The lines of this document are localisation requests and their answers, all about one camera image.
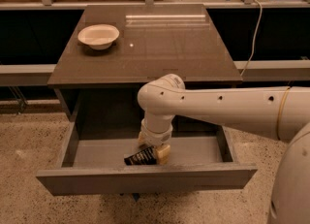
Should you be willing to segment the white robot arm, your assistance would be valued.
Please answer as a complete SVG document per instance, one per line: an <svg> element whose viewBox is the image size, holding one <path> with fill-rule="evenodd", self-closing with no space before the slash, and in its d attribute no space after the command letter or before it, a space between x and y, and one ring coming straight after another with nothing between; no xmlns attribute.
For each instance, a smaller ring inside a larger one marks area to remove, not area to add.
<svg viewBox="0 0 310 224"><path fill-rule="evenodd" d="M268 224L310 224L310 89L260 87L187 90L169 74L138 93L139 143L167 159L173 118L186 116L289 144L273 184Z"/></svg>

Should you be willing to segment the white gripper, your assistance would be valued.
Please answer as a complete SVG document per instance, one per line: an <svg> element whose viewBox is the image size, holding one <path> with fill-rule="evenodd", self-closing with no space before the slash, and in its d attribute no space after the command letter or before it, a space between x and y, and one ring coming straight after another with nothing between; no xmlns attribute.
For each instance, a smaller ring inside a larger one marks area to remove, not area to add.
<svg viewBox="0 0 310 224"><path fill-rule="evenodd" d="M156 146L154 148L154 154L158 165L165 165L169 161L171 154L171 146L167 144L171 138L172 125L167 131L161 133L155 133L146 127L145 121L141 122L141 127L138 136L139 146L148 144Z"/></svg>

